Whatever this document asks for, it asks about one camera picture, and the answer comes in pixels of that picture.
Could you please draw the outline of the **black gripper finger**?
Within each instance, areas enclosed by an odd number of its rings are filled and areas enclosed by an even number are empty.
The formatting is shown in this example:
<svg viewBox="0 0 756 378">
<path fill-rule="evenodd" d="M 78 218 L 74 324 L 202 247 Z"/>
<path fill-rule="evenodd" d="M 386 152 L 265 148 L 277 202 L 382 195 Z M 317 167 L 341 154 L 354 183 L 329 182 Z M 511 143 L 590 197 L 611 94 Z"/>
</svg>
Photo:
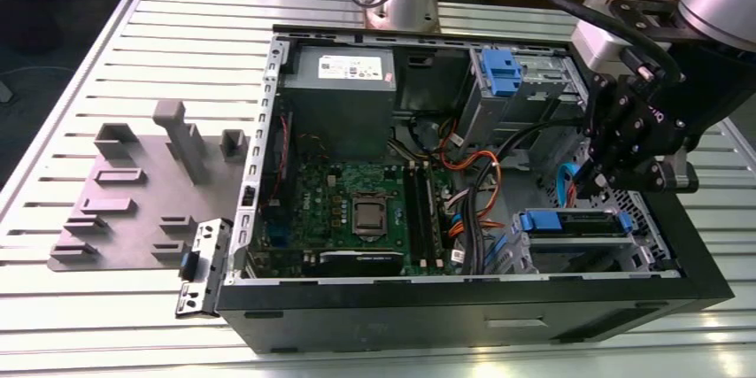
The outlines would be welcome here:
<svg viewBox="0 0 756 378">
<path fill-rule="evenodd" d="M 621 78 L 594 75 L 589 86 L 583 133 L 590 140 L 587 160 L 581 166 L 581 197 L 589 199 L 611 188 L 609 175 L 619 168 L 639 166 L 629 158 L 630 144 L 639 138 L 643 122 L 629 124 L 637 109 L 633 94 L 621 87 Z"/>
<path fill-rule="evenodd" d="M 687 154 L 667 155 L 662 160 L 653 158 L 639 166 L 617 169 L 609 175 L 613 189 L 637 192 L 695 193 L 699 177 Z"/>
</svg>

